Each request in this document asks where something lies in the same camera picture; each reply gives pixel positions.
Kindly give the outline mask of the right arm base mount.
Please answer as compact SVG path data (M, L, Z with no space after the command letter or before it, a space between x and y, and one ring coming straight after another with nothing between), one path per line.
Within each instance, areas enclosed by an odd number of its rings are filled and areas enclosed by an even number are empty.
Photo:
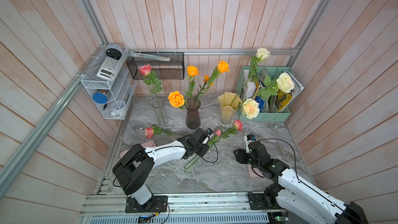
M278 209L279 211L287 211L286 208L281 207L276 198L280 196L280 192L276 193L270 190L265 190L264 193L248 192L247 198L251 210L267 210Z

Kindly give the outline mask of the orange rose large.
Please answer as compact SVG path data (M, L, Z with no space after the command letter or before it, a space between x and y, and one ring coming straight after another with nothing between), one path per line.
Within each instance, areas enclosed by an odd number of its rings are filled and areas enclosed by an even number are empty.
M174 108L184 109L186 107L184 96L179 91L171 92L168 96L168 100Z

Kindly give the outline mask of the mint green file organizer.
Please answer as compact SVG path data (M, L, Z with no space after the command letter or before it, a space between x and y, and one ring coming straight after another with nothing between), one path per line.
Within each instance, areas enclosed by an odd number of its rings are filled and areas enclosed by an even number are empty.
M235 88L235 93L240 94L243 88L244 70L249 70L249 66L242 66L239 71L238 81ZM259 71L265 69L271 79L276 79L283 71L290 72L294 75L292 69L287 66L260 66ZM278 112L276 106L273 106L270 112L260 112L252 121L286 121L290 116L289 108L286 107L283 111Z

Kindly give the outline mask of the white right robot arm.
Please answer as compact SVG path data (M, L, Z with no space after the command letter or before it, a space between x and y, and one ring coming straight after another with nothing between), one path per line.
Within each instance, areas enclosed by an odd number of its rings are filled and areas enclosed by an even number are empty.
M310 224L366 224L362 207L332 197L315 185L299 177L295 168L273 159L261 141L250 134L245 137L245 149L233 153L240 164L258 169L261 177L273 183L262 194L247 194L251 210L280 207L293 212Z

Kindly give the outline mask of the white mug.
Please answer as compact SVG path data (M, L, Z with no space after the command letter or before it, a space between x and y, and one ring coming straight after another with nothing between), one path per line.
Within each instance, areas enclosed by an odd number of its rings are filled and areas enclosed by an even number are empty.
M123 100L113 101L111 105L110 115L113 118L121 118L124 114L125 107L126 107L125 101Z

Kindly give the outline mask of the round grey speaker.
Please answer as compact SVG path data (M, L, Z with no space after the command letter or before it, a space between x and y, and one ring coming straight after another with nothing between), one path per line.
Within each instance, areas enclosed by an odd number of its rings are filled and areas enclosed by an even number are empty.
M118 44L108 44L105 47L105 53L107 57L120 60L123 55L123 48Z

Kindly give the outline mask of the white desk calculator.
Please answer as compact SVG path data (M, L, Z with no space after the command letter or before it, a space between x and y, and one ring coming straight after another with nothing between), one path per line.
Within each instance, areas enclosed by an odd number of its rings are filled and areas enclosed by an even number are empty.
M98 78L114 81L120 72L122 67L122 62L111 57L106 57L103 61L100 69L98 70L96 76Z

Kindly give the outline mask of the cream rose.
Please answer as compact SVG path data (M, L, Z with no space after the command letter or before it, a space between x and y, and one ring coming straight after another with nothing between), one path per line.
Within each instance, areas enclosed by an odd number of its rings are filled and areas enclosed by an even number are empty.
M260 113L259 103L253 99L246 99L244 102L239 103L238 109L240 109L243 115L248 119L254 119Z
M278 95L279 91L290 93L295 87L288 73L280 74L275 80L271 80L269 76L266 76L263 82L265 86L253 95L254 98L260 96L261 99L267 100L271 96Z
M249 82L252 83L260 83L258 77L257 77L257 69L258 69L258 64L260 62L264 62L266 59L269 58L271 53L266 49L266 48L258 48L257 53L255 56L251 56L250 58L250 69L248 73L248 77L244 82L244 87L248 85ZM259 88L257 92L254 92L251 95L245 95L246 100L247 99L255 99L256 96L261 96L263 94L263 91L266 91L267 88Z

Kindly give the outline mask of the black mesh wall basket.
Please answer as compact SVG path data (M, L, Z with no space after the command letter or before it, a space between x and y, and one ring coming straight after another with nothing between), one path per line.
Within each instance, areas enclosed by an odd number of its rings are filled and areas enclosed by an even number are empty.
M139 68L149 64L160 79L184 79L185 64L183 52L130 52L127 67L135 80L143 80Z

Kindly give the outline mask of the pink calculator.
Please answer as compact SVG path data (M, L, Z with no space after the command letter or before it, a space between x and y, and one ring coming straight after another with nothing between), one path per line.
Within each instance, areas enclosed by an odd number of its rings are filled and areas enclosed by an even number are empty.
M247 165L248 167L248 172L249 172L249 176L251 178L260 178L263 176L263 174L261 173L260 170L258 170L257 168L252 169L251 165Z

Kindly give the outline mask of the yellow ruffled vase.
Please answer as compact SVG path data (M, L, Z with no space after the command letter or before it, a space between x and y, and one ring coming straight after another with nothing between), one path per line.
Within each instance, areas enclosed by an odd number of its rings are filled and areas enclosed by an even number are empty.
M222 126L228 126L231 123L231 119L235 115L242 100L238 94L232 92L225 92L224 94L218 96L217 100L220 104L219 123Z

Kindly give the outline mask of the yellow cover magazine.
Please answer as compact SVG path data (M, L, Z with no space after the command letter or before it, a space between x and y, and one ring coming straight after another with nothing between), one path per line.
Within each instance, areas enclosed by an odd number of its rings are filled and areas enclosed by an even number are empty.
M278 112L283 112L285 108L290 104L292 100L294 100L299 94L304 90L303 85L294 77L294 75L287 70L284 70L283 73L288 73L293 82L294 82L294 89L290 93L284 93L282 91L278 92L277 100L275 101L275 106Z

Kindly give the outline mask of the orange carnation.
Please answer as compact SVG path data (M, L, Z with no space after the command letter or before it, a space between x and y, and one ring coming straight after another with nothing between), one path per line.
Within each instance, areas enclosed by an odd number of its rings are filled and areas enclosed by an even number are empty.
M212 79L212 77L209 77L207 75L204 76L203 82L204 84L200 85L198 93L195 96L195 99L197 101L199 101L203 97L203 95L210 89L210 87L214 84L214 80Z

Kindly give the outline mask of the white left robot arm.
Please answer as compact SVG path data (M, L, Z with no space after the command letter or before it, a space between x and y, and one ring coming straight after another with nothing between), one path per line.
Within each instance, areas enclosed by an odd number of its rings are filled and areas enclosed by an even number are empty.
M136 144L114 165L113 174L123 192L139 205L147 204L153 193L146 185L151 170L166 162L188 159L192 155L203 157L209 150L212 129L198 128L194 133L159 147L145 148Z

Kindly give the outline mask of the dark purple glass vase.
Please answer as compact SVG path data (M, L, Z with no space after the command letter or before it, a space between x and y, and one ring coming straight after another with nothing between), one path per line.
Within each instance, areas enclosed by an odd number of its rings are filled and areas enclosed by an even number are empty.
M187 115L186 115L186 126L192 130L200 127L201 119L199 114L199 108L201 102L195 98L187 100Z

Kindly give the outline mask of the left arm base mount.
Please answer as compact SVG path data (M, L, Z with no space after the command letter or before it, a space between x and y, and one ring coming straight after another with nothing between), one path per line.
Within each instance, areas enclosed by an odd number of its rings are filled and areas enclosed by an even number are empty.
M161 213L168 209L168 196L153 196L144 204L139 204L132 196L126 198L126 213Z

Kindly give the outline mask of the clear glass vase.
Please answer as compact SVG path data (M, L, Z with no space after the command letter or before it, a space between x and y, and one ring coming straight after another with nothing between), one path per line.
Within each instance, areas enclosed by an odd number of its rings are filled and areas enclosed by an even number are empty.
M169 124L169 116L167 114L165 103L162 99L156 99L152 103L157 122L160 126L167 126Z

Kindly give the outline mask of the blue lidded jar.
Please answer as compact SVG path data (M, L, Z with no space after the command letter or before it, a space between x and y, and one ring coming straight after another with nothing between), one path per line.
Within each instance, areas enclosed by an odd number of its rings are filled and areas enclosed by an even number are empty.
M92 99L97 104L105 104L108 102L108 90L107 89L97 89L92 95Z

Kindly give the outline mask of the white book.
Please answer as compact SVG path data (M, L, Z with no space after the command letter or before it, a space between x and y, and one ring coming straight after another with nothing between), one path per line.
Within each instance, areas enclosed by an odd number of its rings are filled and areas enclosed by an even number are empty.
M246 99L250 99L253 97L253 95L255 94L255 91L257 89L257 86L256 86L255 82L251 82L248 79L248 76L249 76L248 69L244 69L243 73L244 73L244 79L243 79L241 98L242 98L242 100L246 100Z

